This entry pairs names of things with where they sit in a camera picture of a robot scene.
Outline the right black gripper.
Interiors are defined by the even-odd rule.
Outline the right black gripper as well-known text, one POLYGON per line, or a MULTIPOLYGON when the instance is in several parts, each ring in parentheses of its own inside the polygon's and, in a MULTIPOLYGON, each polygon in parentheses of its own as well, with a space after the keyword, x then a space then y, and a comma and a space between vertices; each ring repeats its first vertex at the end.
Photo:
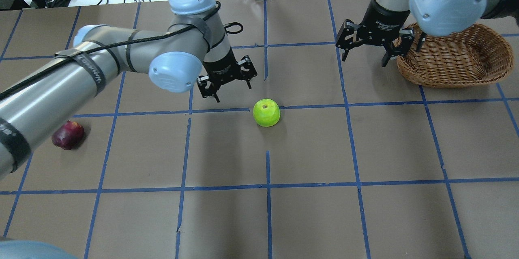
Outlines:
POLYGON ((409 15, 410 11, 368 8, 361 23, 345 19, 335 39, 336 48, 342 51, 341 61, 345 62, 349 52, 360 45, 383 46, 382 67, 392 58, 406 56, 415 39, 414 28, 402 29, 409 15))

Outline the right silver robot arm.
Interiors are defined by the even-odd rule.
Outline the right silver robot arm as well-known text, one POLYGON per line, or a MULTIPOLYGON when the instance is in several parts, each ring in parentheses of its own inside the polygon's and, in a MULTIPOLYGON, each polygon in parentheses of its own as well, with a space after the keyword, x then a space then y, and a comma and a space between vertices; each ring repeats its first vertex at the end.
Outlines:
POLYGON ((362 21, 345 19, 336 36, 341 60, 361 45, 384 47, 382 66, 406 56, 414 41, 461 32, 479 19, 518 18, 518 0, 370 0, 362 21))

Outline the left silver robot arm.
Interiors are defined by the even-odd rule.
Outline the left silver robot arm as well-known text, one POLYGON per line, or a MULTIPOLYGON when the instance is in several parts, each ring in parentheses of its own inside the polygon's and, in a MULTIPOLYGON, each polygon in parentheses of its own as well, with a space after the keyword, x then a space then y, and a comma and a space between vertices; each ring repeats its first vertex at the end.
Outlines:
POLYGON ((1 177, 15 172, 46 138, 122 72, 147 74, 172 93, 198 87, 203 98, 234 80, 250 83, 249 56, 237 60, 216 0, 169 0, 173 17, 163 34, 87 25, 73 46, 1 93, 1 177))

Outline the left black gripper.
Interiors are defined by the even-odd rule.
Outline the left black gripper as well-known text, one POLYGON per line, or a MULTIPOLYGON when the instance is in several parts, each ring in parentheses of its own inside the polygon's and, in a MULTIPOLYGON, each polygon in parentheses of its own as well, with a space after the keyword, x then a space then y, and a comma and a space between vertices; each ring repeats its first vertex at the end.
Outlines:
POLYGON ((217 103, 220 102, 217 95, 222 85, 234 80, 245 81, 248 88, 252 89, 251 80, 257 76, 253 62, 249 55, 243 56, 240 61, 232 51, 217 61, 203 61, 205 76, 198 76, 196 82, 200 90, 202 98, 214 98, 217 103))

